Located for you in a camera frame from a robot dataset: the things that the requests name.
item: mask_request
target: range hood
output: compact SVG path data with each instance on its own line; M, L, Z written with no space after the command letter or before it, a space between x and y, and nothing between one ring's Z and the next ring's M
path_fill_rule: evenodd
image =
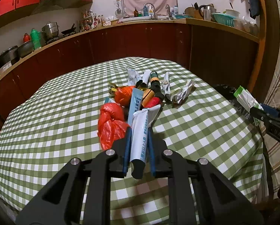
M83 0L40 0L39 5L33 10L32 14L66 8L75 8L84 4Z

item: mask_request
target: orange plastic bag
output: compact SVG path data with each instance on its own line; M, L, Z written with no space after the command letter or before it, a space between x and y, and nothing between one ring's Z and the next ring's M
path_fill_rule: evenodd
M100 108L98 137L102 149L108 150L113 142L122 139L129 125L124 121L122 108L116 103L106 103Z
M118 88L115 92L114 100L116 103L120 104L121 106L129 106L131 97L132 97L132 91L135 86L126 86L122 88Z

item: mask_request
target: black pan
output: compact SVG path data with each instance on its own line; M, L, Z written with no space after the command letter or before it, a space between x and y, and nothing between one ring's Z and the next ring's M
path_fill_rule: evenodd
M71 29L62 31L61 33L64 34L64 35L67 35L67 34L70 34L70 33L74 32L75 29L76 29L76 27L74 27L74 25L75 24L72 25Z

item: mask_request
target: green bottle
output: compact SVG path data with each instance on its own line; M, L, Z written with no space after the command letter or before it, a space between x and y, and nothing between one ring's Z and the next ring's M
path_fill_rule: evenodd
M37 50L38 48L41 48L39 34L40 33L35 28L32 29L31 39L32 39L32 42L34 44L34 50Z

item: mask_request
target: metal screw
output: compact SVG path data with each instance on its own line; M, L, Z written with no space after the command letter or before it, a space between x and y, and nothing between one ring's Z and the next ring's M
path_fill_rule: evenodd
M71 163L72 165L77 165L77 164L80 163L80 160L79 160L78 158L72 158L72 159L70 160L70 163Z
M209 162L209 161L208 161L206 158L201 158L201 159L199 159L199 163L200 163L201 165L207 165L208 162Z
M106 154L107 154L108 156L113 156L113 155L115 154L115 151L112 150L112 149L109 149L109 150L106 151Z
M163 153L165 156L171 156L173 152L172 152L172 150L165 150L165 151L163 151Z

